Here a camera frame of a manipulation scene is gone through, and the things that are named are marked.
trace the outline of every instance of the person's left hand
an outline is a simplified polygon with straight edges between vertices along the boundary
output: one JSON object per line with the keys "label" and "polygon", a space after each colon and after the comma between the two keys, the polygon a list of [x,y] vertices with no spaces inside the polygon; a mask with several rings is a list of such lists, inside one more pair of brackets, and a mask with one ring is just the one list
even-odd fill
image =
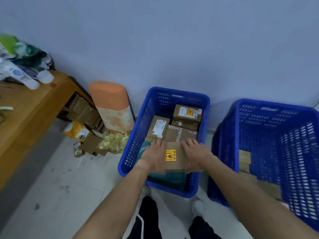
{"label": "person's left hand", "polygon": [[143,163],[149,170],[149,173],[165,173],[164,157],[165,157],[166,142],[158,138],[155,142],[145,149],[138,163]]}

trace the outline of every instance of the floor stain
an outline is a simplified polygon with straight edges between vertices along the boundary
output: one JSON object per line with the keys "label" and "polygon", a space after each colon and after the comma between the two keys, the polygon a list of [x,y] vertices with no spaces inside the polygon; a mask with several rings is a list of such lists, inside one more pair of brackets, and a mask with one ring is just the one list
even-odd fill
{"label": "floor stain", "polygon": [[35,206],[34,206],[34,210],[36,211],[36,210],[38,210],[38,209],[40,209],[40,204],[39,204],[39,203],[36,203]]}
{"label": "floor stain", "polygon": [[67,193],[70,192],[68,185],[62,185],[62,186],[60,186],[60,189],[65,189],[65,191],[66,191]]}

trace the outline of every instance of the crate handle slot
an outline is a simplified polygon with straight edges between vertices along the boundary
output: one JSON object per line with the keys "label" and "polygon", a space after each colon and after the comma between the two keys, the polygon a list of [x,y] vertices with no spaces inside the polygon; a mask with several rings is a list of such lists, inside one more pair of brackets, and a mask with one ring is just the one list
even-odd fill
{"label": "crate handle slot", "polygon": [[185,96],[179,96],[179,95],[172,95],[173,97],[178,97],[178,98],[185,98]]}
{"label": "crate handle slot", "polygon": [[276,111],[279,110],[277,108],[270,108],[270,107],[261,107],[260,109],[261,110],[266,110],[266,111],[271,111],[271,112],[276,112]]}

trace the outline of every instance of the shoe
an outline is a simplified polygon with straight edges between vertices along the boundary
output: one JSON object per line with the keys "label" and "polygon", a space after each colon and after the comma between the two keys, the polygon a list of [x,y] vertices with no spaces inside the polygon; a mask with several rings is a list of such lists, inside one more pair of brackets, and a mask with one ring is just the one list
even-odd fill
{"label": "shoe", "polygon": [[141,194],[143,195],[143,198],[144,198],[145,196],[151,197],[151,189],[150,189],[147,185],[144,185]]}
{"label": "shoe", "polygon": [[193,213],[194,218],[197,216],[204,218],[205,208],[204,208],[204,204],[201,201],[201,199],[197,198],[196,200],[193,201],[192,213]]}

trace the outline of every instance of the white wall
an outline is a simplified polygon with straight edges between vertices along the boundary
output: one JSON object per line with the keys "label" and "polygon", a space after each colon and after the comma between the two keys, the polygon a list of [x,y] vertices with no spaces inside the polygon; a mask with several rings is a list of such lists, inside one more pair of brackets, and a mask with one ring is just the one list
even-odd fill
{"label": "white wall", "polygon": [[213,129],[239,98],[318,98],[318,10],[318,0],[2,0],[0,31],[49,51],[85,88],[124,85],[136,115],[152,86],[207,94]]}

